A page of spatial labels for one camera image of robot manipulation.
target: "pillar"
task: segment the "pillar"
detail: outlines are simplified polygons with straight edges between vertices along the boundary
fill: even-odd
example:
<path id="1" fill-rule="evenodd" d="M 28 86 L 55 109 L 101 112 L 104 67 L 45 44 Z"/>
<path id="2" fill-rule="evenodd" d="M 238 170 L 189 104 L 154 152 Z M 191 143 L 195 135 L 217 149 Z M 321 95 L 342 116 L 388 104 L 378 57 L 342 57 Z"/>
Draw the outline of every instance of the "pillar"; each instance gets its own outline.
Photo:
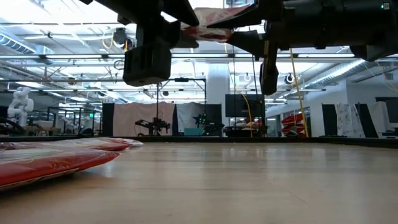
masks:
<path id="1" fill-rule="evenodd" d="M 221 104 L 221 117 L 225 126 L 229 120 L 225 117 L 225 94 L 229 94 L 229 67 L 227 63 L 209 64 L 207 75 L 207 103 Z"/>

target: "white robot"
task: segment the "white robot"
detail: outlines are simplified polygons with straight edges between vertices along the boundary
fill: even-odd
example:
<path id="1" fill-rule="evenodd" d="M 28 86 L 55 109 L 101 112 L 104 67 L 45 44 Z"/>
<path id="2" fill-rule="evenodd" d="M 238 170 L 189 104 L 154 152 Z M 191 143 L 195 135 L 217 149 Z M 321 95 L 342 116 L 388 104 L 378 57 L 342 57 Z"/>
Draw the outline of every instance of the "white robot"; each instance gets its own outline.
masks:
<path id="1" fill-rule="evenodd" d="M 79 122 L 78 122 L 78 121 L 75 121 L 75 124 L 73 124 L 73 121 L 69 120 L 68 118 L 66 118 L 66 117 L 64 117 L 64 116 L 61 117 L 61 120 L 64 121 L 64 122 L 66 122 L 67 126 L 72 127 L 74 130 L 77 130 L 77 129 L 79 128 L 79 127 L 78 127 L 78 125 L 79 125 Z M 87 121 L 89 121 L 89 120 L 90 120 L 90 117 L 89 117 L 89 116 L 87 116 L 87 117 L 82 117 L 81 120 L 80 120 L 80 123 L 81 123 L 81 124 L 84 124 L 85 122 L 87 122 Z"/>
<path id="2" fill-rule="evenodd" d="M 16 120 L 18 118 L 18 124 L 21 127 L 26 126 L 27 112 L 32 112 L 34 107 L 34 102 L 28 97 L 30 93 L 29 87 L 19 87 L 17 91 L 14 92 L 12 103 L 8 106 L 8 118 Z"/>

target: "humanoid robot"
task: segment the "humanoid robot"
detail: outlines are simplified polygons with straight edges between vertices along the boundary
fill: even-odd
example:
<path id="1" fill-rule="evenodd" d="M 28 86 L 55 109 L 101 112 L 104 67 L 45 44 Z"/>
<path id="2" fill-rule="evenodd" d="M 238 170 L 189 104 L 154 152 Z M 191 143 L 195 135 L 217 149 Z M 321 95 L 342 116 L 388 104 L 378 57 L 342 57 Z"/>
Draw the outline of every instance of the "humanoid robot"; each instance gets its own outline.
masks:
<path id="1" fill-rule="evenodd" d="M 34 107 L 34 102 L 29 98 L 30 93 L 29 87 L 19 87 L 17 91 L 13 93 L 14 99 L 8 106 L 7 116 L 9 119 L 16 121 L 18 119 L 18 124 L 21 127 L 27 125 L 27 112 L 32 112 Z"/>

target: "red object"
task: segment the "red object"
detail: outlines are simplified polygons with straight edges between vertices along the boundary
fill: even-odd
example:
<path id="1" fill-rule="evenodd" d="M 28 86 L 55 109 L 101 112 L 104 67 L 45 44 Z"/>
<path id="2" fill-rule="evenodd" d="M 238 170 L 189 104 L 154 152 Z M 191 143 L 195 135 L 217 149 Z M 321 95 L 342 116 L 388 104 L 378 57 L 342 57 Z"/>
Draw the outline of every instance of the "red object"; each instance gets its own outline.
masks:
<path id="1" fill-rule="evenodd" d="M 247 7 L 249 7 L 249 5 L 228 9 L 198 7 L 193 11 L 199 19 L 199 26 L 190 27 L 185 25 L 182 27 L 182 30 L 184 33 L 196 38 L 196 40 L 226 42 L 233 33 L 232 29 L 209 29 L 207 26 L 228 17 L 235 16 Z"/>
<path id="2" fill-rule="evenodd" d="M 296 125 L 294 125 L 294 124 L 288 124 L 288 125 L 284 126 L 284 128 L 282 129 L 282 133 L 283 133 L 283 134 L 289 133 L 289 131 L 290 131 L 294 126 L 297 127 L 297 128 L 296 128 L 296 132 L 297 132 L 297 133 L 301 133 L 301 132 L 304 131 L 304 129 L 305 129 L 303 124 L 296 124 Z"/>
<path id="3" fill-rule="evenodd" d="M 129 147 L 141 146 L 143 143 L 132 139 L 117 138 L 83 138 L 73 140 L 61 140 L 54 142 L 4 142 L 0 143 L 0 149 L 28 149 L 74 147 L 80 149 L 101 149 L 105 151 L 122 151 Z"/>
<path id="4" fill-rule="evenodd" d="M 292 115 L 288 116 L 287 118 L 282 120 L 283 125 L 287 124 L 298 124 L 303 120 L 303 115 L 302 114 L 297 114 L 297 115 Z"/>
<path id="5" fill-rule="evenodd" d="M 0 190 L 85 170 L 118 155 L 117 152 L 70 147 L 0 150 Z"/>

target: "table surface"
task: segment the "table surface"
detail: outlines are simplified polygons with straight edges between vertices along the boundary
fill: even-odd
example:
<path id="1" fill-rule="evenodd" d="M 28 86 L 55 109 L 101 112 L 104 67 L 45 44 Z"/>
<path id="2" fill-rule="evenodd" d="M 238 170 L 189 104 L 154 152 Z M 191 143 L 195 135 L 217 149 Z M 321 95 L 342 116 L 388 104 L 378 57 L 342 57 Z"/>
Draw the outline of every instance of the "table surface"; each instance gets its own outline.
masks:
<path id="1" fill-rule="evenodd" d="M 0 192 L 7 223 L 396 223 L 398 151 L 331 144 L 147 143 Z"/>

